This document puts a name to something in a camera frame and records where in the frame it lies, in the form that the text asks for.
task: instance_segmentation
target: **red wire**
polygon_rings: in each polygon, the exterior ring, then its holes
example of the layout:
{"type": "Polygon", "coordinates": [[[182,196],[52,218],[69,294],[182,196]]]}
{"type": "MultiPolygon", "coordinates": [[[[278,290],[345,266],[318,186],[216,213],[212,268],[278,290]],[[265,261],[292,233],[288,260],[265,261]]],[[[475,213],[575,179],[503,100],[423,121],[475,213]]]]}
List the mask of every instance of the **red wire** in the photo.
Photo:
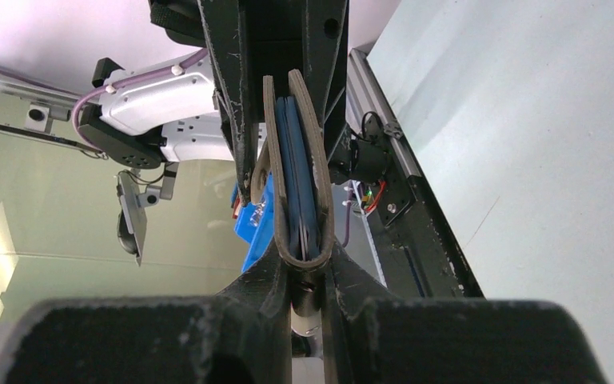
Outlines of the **red wire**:
{"type": "Polygon", "coordinates": [[[375,210],[375,208],[377,207],[377,203],[380,202],[380,197],[382,196],[382,192],[385,190],[385,186],[387,185],[387,182],[380,182],[380,191],[375,195],[375,198],[373,199],[373,203],[370,206],[366,207],[366,213],[369,214],[371,212],[373,212],[373,210],[375,210]]]}
{"type": "Polygon", "coordinates": [[[239,217],[239,212],[237,211],[239,204],[241,204],[241,198],[240,196],[237,196],[236,200],[234,200],[234,208],[232,208],[232,218],[239,217]]]}

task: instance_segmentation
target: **white wall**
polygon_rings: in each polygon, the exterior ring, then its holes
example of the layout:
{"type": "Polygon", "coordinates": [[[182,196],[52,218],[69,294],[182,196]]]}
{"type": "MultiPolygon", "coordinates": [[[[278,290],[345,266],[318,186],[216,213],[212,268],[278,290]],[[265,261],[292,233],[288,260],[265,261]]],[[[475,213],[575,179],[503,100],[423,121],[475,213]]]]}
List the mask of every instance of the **white wall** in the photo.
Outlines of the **white wall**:
{"type": "Polygon", "coordinates": [[[614,2],[405,0],[369,61],[486,296],[565,306],[614,382],[614,2]]]}

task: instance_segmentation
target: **black bracket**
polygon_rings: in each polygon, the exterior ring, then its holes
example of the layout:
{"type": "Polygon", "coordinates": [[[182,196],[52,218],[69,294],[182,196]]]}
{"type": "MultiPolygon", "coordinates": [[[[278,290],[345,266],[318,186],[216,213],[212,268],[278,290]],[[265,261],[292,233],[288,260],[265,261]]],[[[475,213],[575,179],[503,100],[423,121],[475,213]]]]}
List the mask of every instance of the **black bracket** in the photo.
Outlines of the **black bracket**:
{"type": "Polygon", "coordinates": [[[99,88],[105,85],[105,80],[112,74],[112,72],[122,69],[123,67],[119,66],[111,58],[101,58],[98,60],[98,63],[95,64],[95,72],[93,72],[93,78],[90,82],[93,84],[93,87],[99,88]]]}
{"type": "Polygon", "coordinates": [[[382,191],[377,210],[385,226],[389,226],[413,204],[417,197],[413,193],[408,180],[398,169],[390,167],[385,174],[385,190],[382,191]]]}
{"type": "Polygon", "coordinates": [[[88,105],[81,115],[81,125],[78,130],[95,146],[103,150],[112,160],[131,168],[153,170],[161,166],[163,160],[161,151],[156,145],[146,144],[153,132],[141,136],[129,136],[100,119],[99,106],[88,105]]]}
{"type": "Polygon", "coordinates": [[[388,122],[382,127],[382,131],[392,138],[403,138],[404,132],[401,130],[401,125],[398,122],[388,122]]]}
{"type": "Polygon", "coordinates": [[[264,121],[262,77],[288,93],[287,73],[299,69],[324,126],[326,153],[345,129],[348,0],[197,0],[213,63],[225,136],[244,205],[257,159],[257,124],[264,121]]]}
{"type": "Polygon", "coordinates": [[[205,45],[201,14],[195,1],[150,0],[150,19],[178,44],[205,45]]]}
{"type": "MultiPolygon", "coordinates": [[[[43,303],[6,343],[0,382],[290,382],[291,279],[272,243],[215,296],[43,303]]],[[[339,244],[321,285],[327,383],[605,382],[552,303],[402,300],[339,244]]]]}

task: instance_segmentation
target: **ceiling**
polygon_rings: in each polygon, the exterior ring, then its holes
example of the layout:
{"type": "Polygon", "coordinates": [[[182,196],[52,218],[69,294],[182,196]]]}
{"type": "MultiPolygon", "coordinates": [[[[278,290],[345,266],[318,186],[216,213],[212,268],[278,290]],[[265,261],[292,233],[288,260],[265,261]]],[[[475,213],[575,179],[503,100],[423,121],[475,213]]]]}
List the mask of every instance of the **ceiling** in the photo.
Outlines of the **ceiling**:
{"type": "MultiPolygon", "coordinates": [[[[370,47],[399,1],[351,0],[349,46],[370,47]]],[[[192,51],[150,24],[147,0],[0,0],[0,67],[74,93],[99,58],[133,69],[192,51]]]]}

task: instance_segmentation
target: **glass panel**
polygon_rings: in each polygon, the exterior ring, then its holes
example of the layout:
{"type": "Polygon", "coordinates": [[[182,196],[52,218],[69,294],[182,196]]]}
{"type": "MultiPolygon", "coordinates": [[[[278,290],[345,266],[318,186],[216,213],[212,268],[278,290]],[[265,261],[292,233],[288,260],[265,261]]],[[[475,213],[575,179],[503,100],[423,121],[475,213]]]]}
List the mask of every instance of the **glass panel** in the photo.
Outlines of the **glass panel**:
{"type": "MultiPolygon", "coordinates": [[[[28,104],[0,94],[0,124],[22,127],[28,104]]],[[[53,133],[74,138],[69,123],[53,133]]],[[[140,267],[117,239],[122,169],[0,134],[0,324],[48,298],[213,294],[239,276],[248,244],[233,231],[232,162],[181,164],[173,200],[146,210],[140,267]]]]}

